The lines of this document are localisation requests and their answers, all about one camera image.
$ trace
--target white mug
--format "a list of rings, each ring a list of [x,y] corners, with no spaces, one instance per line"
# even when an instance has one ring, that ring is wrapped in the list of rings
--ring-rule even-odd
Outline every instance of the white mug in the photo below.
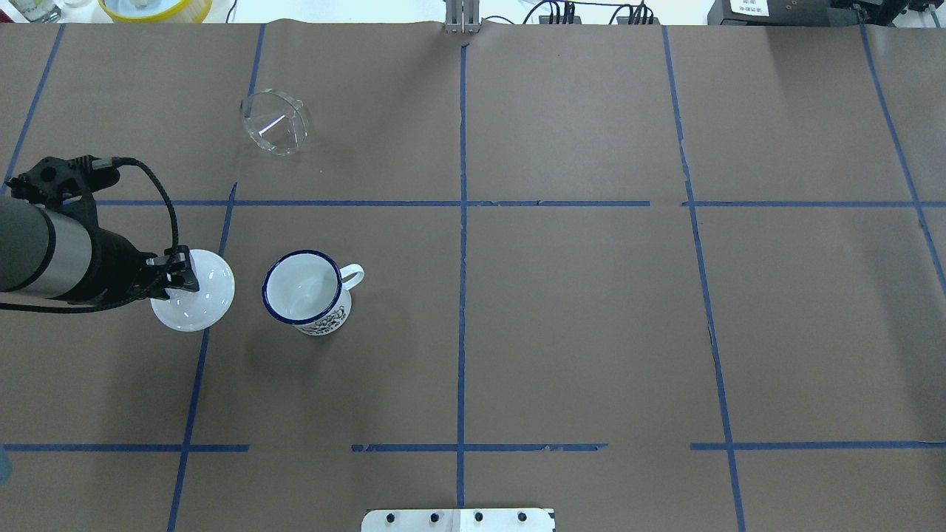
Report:
[[[277,320],[310,336],[323,336],[342,326],[352,311],[348,291],[358,286],[364,270],[358,264],[339,266],[328,255],[302,249],[280,258],[263,281],[263,304]]]

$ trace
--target blue tape line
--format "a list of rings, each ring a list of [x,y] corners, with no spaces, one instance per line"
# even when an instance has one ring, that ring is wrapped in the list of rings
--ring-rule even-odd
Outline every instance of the blue tape line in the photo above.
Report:
[[[266,25],[259,25],[259,36],[256,37],[256,56],[253,59],[253,73],[250,75],[250,90],[246,96],[256,91],[256,74],[259,73],[259,58],[263,55],[263,38],[266,37]]]
[[[184,491],[184,472],[187,471],[187,452],[181,453],[178,462],[178,475],[174,480],[174,496],[171,498],[171,511],[167,516],[167,532],[174,532],[177,526],[177,512],[181,506],[181,493]]]
[[[174,200],[176,207],[188,206],[227,206],[227,200]],[[98,206],[164,206],[161,200],[96,200]],[[236,200],[234,205],[259,206],[327,206],[327,207],[459,207],[460,202],[418,200],[418,201],[374,201],[374,200]],[[790,201],[745,201],[745,202],[714,202],[694,201],[683,202],[680,206],[689,207],[850,207],[850,208],[896,208],[914,207],[913,202],[790,202]],[[614,201],[614,202],[583,202],[583,201],[542,201],[542,200],[468,200],[467,207],[649,207],[648,201]],[[946,202],[920,202],[920,206],[928,208],[944,208]]]
[[[946,449],[946,441],[760,441],[692,443],[691,451],[823,451],[839,449]]]
[[[723,365],[719,358],[719,345],[716,341],[716,325],[712,315],[712,302],[710,300],[710,285],[707,281],[706,263],[703,260],[703,242],[700,239],[699,223],[696,219],[696,207],[693,206],[695,198],[693,197],[693,185],[690,176],[690,165],[687,163],[687,154],[683,150],[683,119],[680,115],[680,103],[676,93],[676,78],[674,76],[674,60],[670,52],[670,35],[667,33],[667,27],[660,27],[663,32],[663,51],[667,58],[667,76],[670,80],[670,96],[674,105],[674,121],[676,123],[676,137],[680,147],[680,165],[683,168],[683,175],[686,178],[687,201],[690,210],[690,225],[693,231],[693,245],[696,248],[696,263],[700,271],[700,285],[703,290],[703,306],[707,315],[707,327],[709,329],[709,345],[712,350],[713,366],[716,372],[716,394],[719,399],[720,417],[723,420],[723,435],[727,444],[732,443],[732,429],[729,425],[729,408],[726,399],[726,385],[723,382]],[[739,532],[745,532],[745,515],[743,513],[743,495],[739,487],[739,471],[736,468],[736,453],[732,449],[727,450],[727,459],[729,462],[729,483],[732,487],[732,500],[736,510],[736,525]]]
[[[606,443],[465,443],[464,452],[597,452]],[[352,452],[457,452],[451,443],[391,443],[353,445]]]
[[[597,452],[606,443],[467,443],[469,452]]]
[[[124,443],[8,443],[10,452],[249,452],[249,445],[179,445]]]
[[[230,236],[230,219],[234,214],[234,202],[237,199],[237,184],[234,183],[230,188],[230,197],[227,199],[227,213],[223,216],[223,231],[220,233],[220,247],[217,255],[223,257],[223,252],[227,249],[227,238]]]
[[[684,202],[689,207],[912,207],[913,202]]]
[[[649,207],[650,202],[645,201],[614,201],[614,202],[572,202],[572,201],[478,201],[469,202],[471,207]]]
[[[456,452],[452,443],[379,443],[371,445],[353,445],[352,452]]]
[[[466,47],[460,47],[460,312],[457,361],[457,507],[465,504],[466,443]]]
[[[40,76],[40,82],[36,85],[36,92],[33,94],[33,101],[29,104],[29,110],[26,111],[26,119],[23,121],[23,127],[20,129],[20,136],[16,139],[16,147],[13,148],[13,156],[9,159],[7,173],[4,174],[4,183],[0,185],[0,196],[7,193],[7,179],[13,177],[13,169],[16,167],[16,160],[20,158],[20,149],[26,141],[26,132],[29,131],[29,124],[33,121],[33,113],[36,112],[36,105],[40,102],[40,96],[43,94],[43,88],[46,86],[46,79],[49,78],[49,70],[53,66],[53,60],[56,59],[56,52],[59,50],[59,44],[62,41],[62,34],[65,31],[65,24],[60,24],[56,32],[56,40],[53,41],[53,47],[49,50],[49,57],[46,58],[46,66],[43,69],[43,75]]]
[[[225,206],[226,200],[175,200],[174,206]],[[164,206],[161,200],[99,200],[100,206]],[[438,200],[236,200],[234,205],[248,207],[262,206],[319,206],[319,207],[459,207],[462,201]],[[649,207],[648,201],[542,201],[512,200],[491,202],[487,200],[467,201],[467,207]]]
[[[216,444],[203,444],[203,445],[193,445],[187,447],[188,452],[249,452],[249,445],[216,445]]]
[[[881,110],[884,112],[887,129],[890,131],[890,138],[893,139],[893,147],[897,151],[897,159],[900,161],[900,168],[903,170],[903,178],[906,180],[906,187],[910,190],[910,198],[917,209],[917,218],[920,219],[920,228],[923,231],[923,237],[926,239],[926,248],[930,252],[930,258],[933,260],[933,267],[936,269],[939,279],[939,288],[946,296],[946,275],[943,274],[942,263],[939,262],[939,253],[933,243],[933,237],[930,235],[930,228],[926,224],[926,215],[923,214],[923,207],[920,206],[920,196],[917,194],[917,188],[913,183],[913,176],[910,175],[910,167],[906,164],[906,157],[903,155],[903,147],[900,144],[900,136],[897,135],[897,128],[890,117],[890,111],[887,109],[886,98],[884,98],[884,89],[881,88],[880,78],[877,77],[877,69],[874,67],[874,56],[870,52],[870,42],[867,40],[867,28],[861,24],[861,42],[864,43],[864,53],[867,55],[867,68],[870,70],[870,77],[874,82],[874,89],[877,91],[877,99],[880,101]]]
[[[321,207],[459,207],[460,202],[372,201],[372,200],[239,200],[240,206],[321,206]]]
[[[237,184],[230,188],[230,197],[227,199],[227,213],[223,219],[223,229],[220,231],[219,255],[223,256],[226,249],[227,238],[230,233],[230,219],[234,212],[234,203],[237,198]],[[201,397],[201,383],[203,382],[203,369],[207,362],[207,347],[210,345],[210,328],[203,330],[201,337],[201,353],[197,358],[197,371],[194,374],[194,387],[190,393],[190,405],[187,408],[187,424],[184,427],[184,449],[181,452],[181,460],[178,462],[178,476],[174,483],[174,496],[171,499],[170,514],[167,517],[167,532],[174,532],[177,526],[178,505],[181,502],[181,493],[184,490],[184,476],[187,472],[187,455],[190,447],[191,437],[194,434],[194,421],[197,418],[197,406]]]

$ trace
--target clear glass bowl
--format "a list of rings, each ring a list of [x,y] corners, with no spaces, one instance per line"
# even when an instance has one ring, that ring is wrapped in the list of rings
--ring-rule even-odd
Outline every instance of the clear glass bowl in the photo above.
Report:
[[[302,148],[308,136],[308,109],[301,99],[276,89],[251,94],[239,103],[243,128],[257,146],[276,155]]]

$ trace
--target black cable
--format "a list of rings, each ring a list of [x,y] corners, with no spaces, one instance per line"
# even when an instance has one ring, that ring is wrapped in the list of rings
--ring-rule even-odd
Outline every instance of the black cable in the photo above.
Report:
[[[515,22],[513,22],[513,21],[507,19],[506,17],[499,16],[499,15],[490,15],[490,16],[484,18],[483,20],[489,20],[489,19],[500,19],[500,20],[504,20],[504,21],[508,22],[509,24],[511,24],[511,25],[513,25],[513,26],[516,25]]]
[[[538,9],[539,6],[543,4],[552,4],[553,6],[555,6],[556,15],[561,16],[562,12],[560,11],[560,8],[558,7],[558,2],[556,2],[555,0],[542,0],[538,4],[535,4],[533,8],[529,10],[529,14],[526,15],[526,18],[522,21],[522,24],[528,23],[529,17],[531,17],[532,14],[535,13],[535,10]],[[552,8],[549,8],[549,22],[551,21],[552,21]]]
[[[631,6],[630,4],[624,4],[624,5],[622,5],[622,6],[620,6],[619,8],[617,8],[617,9],[614,10],[614,14],[611,15],[611,20],[607,21],[607,24],[608,24],[609,26],[611,26],[612,24],[614,24],[614,19],[618,18],[618,13],[620,13],[620,12],[621,12],[621,9],[624,9],[624,8],[627,8],[627,10],[630,11],[630,12],[628,13],[628,15],[627,15],[628,17],[630,17],[630,16],[632,16],[632,15],[634,14],[634,6]]]
[[[161,194],[161,199],[164,200],[165,206],[167,207],[167,215],[171,221],[171,249],[178,247],[178,226],[177,226],[177,214],[174,212],[174,204],[171,202],[171,199],[167,196],[167,191],[161,186],[161,182],[158,181],[158,177],[154,175],[154,172],[151,171],[151,168],[148,168],[145,163],[131,157],[113,157],[112,165],[115,168],[124,167],[124,166],[136,166],[143,170],[151,182],[154,184],[154,187],[158,189],[158,193]],[[171,261],[165,263],[159,272],[158,275],[154,277],[154,280],[148,284],[147,287],[143,288],[139,293],[131,295],[121,301],[115,301],[114,303],[108,303],[105,305],[95,305],[93,307],[40,307],[38,305],[16,305],[13,303],[0,303],[0,310],[20,310],[23,312],[41,312],[46,314],[87,314],[89,312],[101,312],[103,310],[117,309],[118,307],[124,307],[129,303],[137,301],[147,296],[151,290],[156,288],[160,282],[167,279],[167,272],[170,270]]]
[[[578,5],[580,5],[580,6],[605,6],[605,7],[607,7],[607,8],[620,8],[620,7],[622,7],[622,6],[626,6],[626,4],[603,4],[603,3],[600,3],[600,2],[579,2],[579,1],[577,1],[577,0],[575,0],[574,2],[571,2],[571,3],[572,3],[572,4],[578,4]]]
[[[640,5],[633,13],[633,20],[627,21],[627,24],[633,24],[637,26],[647,24],[646,20],[648,11],[650,11],[650,16],[653,18],[654,12],[651,11],[651,9],[648,8],[643,2],[640,2]]]
[[[230,15],[234,12],[234,9],[237,7],[237,1],[238,0],[234,0],[234,4],[230,6],[230,10],[227,11],[227,18],[224,19],[223,21],[225,24],[230,24]]]

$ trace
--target blue rim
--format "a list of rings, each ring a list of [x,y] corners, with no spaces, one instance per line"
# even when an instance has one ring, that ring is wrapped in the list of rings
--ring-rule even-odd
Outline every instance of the blue rim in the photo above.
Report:
[[[332,265],[332,268],[335,270],[335,278],[338,281],[336,283],[336,288],[335,288],[335,297],[332,298],[332,302],[328,305],[328,307],[325,310],[319,312],[318,314],[312,316],[311,318],[306,318],[302,320],[290,320],[286,316],[275,311],[272,308],[272,305],[270,305],[269,297],[266,295],[266,285],[270,284],[270,275],[272,275],[272,271],[275,270],[277,266],[282,264],[283,260],[286,260],[289,257],[295,257],[296,255],[315,255],[317,257],[324,258],[325,260],[328,261],[329,264]],[[339,297],[341,296],[342,296],[342,272],[339,271],[339,265],[336,264],[334,260],[332,260],[332,257],[329,257],[328,255],[322,253],[321,251],[315,251],[314,249],[300,249],[298,251],[293,251],[292,253],[280,258],[279,260],[276,260],[276,263],[270,267],[270,270],[268,272],[266,272],[266,278],[263,279],[263,305],[266,306],[266,310],[268,310],[270,314],[272,314],[272,317],[276,318],[277,320],[283,323],[288,323],[290,325],[305,325],[305,324],[314,322],[320,318],[325,317],[325,315],[328,314],[330,310],[332,310],[332,307],[335,307],[335,304],[339,302]]]

